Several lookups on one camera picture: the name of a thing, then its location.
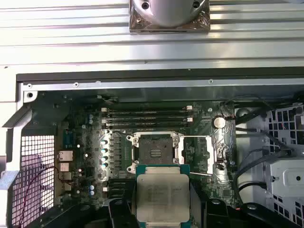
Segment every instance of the ventilation grille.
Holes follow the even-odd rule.
[[[290,219],[289,211],[284,208],[283,199],[274,195],[274,209],[279,214]]]
[[[269,117],[269,133],[285,144],[304,145],[303,107],[296,106],[272,111]],[[278,145],[270,141],[270,152],[279,150]]]
[[[24,136],[21,139],[21,170],[13,185],[12,224],[19,225],[25,192],[37,174],[54,166],[54,136]],[[49,169],[31,184],[21,227],[37,219],[54,205],[54,170]]]
[[[303,219],[304,219],[304,206],[301,205],[299,202],[295,202],[295,214],[293,214],[293,222],[303,227]]]

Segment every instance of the mesh grille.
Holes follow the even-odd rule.
[[[24,136],[21,142],[21,170],[13,185],[12,224],[19,225],[25,192],[39,171],[54,166],[54,136]],[[54,169],[44,171],[31,184],[21,227],[37,219],[54,205]]]

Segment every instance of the screw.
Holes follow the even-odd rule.
[[[248,204],[247,208],[250,209],[250,210],[256,210],[257,209],[256,205],[253,205],[253,204]]]
[[[213,199],[211,202],[213,204],[215,204],[215,205],[219,205],[220,204],[220,201],[218,199]]]

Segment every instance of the capacitor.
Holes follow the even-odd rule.
[[[104,163],[104,164],[101,165],[102,169],[105,169],[106,167],[108,167],[108,163]]]
[[[106,145],[106,144],[108,144],[108,141],[107,141],[107,140],[102,140],[102,141],[100,142],[100,144]]]
[[[105,162],[106,160],[108,160],[108,157],[107,157],[107,156],[104,156],[104,157],[101,158],[101,161],[102,161],[102,162]]]
[[[216,117],[213,120],[213,126],[218,129],[222,129],[226,126],[226,120],[223,117]]]
[[[102,148],[101,149],[101,153],[107,153],[108,152],[108,149],[107,148]]]

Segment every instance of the screw hole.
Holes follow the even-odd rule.
[[[144,10],[147,10],[147,9],[149,8],[149,4],[148,4],[147,2],[144,2],[144,3],[142,4],[142,8],[143,8]]]
[[[200,3],[198,1],[195,1],[193,3],[193,7],[197,9],[198,7],[200,7]]]

